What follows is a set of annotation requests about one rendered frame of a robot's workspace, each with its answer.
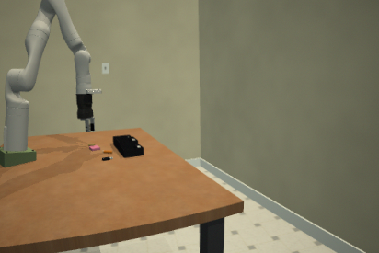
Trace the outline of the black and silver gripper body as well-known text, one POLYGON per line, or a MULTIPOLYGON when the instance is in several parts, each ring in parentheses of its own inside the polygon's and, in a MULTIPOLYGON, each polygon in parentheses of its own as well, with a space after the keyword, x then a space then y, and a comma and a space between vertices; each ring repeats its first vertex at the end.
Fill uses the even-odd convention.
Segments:
POLYGON ((101 94, 101 89, 92 89, 91 83, 76 84, 77 118, 93 117, 92 94, 101 94))

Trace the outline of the pink sticky note pad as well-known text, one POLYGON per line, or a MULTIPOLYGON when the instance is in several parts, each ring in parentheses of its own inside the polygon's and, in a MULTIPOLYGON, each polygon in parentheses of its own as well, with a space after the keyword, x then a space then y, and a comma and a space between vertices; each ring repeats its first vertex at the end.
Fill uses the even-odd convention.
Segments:
POLYGON ((98 147, 97 145, 94 145, 94 146, 89 146, 89 149, 92 151, 96 151, 96 150, 100 150, 100 147, 98 147))

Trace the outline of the black rack of bins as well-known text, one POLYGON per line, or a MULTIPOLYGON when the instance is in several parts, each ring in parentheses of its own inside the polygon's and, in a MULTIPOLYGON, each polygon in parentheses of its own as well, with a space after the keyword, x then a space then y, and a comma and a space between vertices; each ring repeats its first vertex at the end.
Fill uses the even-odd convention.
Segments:
POLYGON ((142 146, 138 144, 138 140, 135 139, 134 137, 131 137, 131 136, 129 137, 129 136, 130 135, 113 136, 113 144, 121 153, 121 155, 124 158, 144 155, 144 148, 142 148, 142 146), (122 138, 122 137, 125 137, 125 138, 122 138))

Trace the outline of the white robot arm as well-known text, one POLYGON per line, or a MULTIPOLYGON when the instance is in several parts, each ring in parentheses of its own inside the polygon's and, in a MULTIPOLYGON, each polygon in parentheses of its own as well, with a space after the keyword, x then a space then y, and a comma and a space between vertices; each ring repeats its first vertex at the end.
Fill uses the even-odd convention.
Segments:
POLYGON ((50 36, 55 13, 63 38, 75 55, 76 83, 91 83, 90 55, 75 30, 64 0, 41 0, 38 15, 25 39, 29 57, 27 66, 25 69, 11 69, 6 75, 6 151, 28 150, 29 102, 20 96, 20 91, 29 92, 35 86, 40 59, 50 36))

